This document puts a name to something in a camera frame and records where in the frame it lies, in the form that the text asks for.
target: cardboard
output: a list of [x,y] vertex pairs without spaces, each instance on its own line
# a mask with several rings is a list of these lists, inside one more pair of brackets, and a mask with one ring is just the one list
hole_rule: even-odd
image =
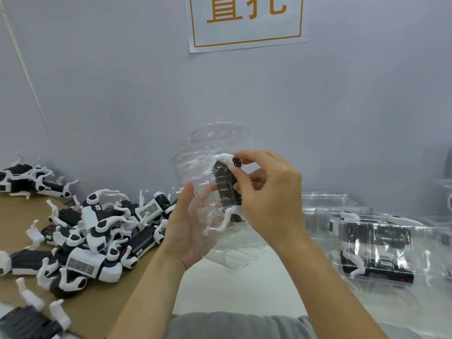
[[[0,250],[8,253],[19,251],[30,245],[25,233],[33,220],[38,219],[37,227],[41,230],[48,226],[50,207],[46,204],[49,197],[33,194],[29,200],[25,197],[11,197],[0,193]],[[57,201],[52,202],[59,209],[65,206]],[[43,244],[41,250],[53,247]],[[156,249],[150,250],[139,261],[133,270],[125,269],[118,283],[105,283],[89,280],[85,290],[71,299],[65,300],[63,308],[69,315],[72,325],[70,331],[76,336],[86,339],[104,339],[116,322],[127,300],[141,279]],[[0,301],[12,306],[25,306],[15,283],[20,276],[0,276]],[[35,276],[25,277],[27,287],[41,297],[47,305],[55,297],[36,284]]]

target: white paper sign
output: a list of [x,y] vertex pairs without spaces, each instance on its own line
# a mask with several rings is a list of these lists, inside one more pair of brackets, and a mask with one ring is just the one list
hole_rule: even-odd
[[185,0],[190,52],[306,41],[306,0]]

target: wall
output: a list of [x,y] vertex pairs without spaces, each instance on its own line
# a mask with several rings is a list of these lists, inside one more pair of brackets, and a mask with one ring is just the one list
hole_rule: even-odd
[[48,160],[44,122],[0,11],[0,169],[21,153],[24,162]]
[[189,54],[184,0],[4,0],[79,192],[170,191],[191,130],[236,121],[378,210],[435,212],[452,142],[452,0],[311,0],[308,42]]

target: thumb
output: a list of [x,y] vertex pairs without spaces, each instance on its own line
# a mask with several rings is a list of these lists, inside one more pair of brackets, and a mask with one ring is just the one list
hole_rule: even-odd
[[194,192],[195,188],[193,186],[193,183],[185,183],[184,190],[182,191],[182,193],[180,193],[180,196],[177,199],[176,207],[173,210],[173,213],[184,214],[188,210],[189,205],[195,196]]
[[243,171],[240,168],[233,168],[231,171],[240,185],[240,191],[242,196],[249,195],[255,192],[253,182],[251,181],[251,178],[245,171]]

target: gray clothing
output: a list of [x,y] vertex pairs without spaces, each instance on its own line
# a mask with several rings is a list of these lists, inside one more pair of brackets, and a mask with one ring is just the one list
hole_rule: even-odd
[[[407,328],[380,324],[390,339],[421,339]],[[256,316],[236,313],[175,315],[166,339],[317,339],[307,316]]]

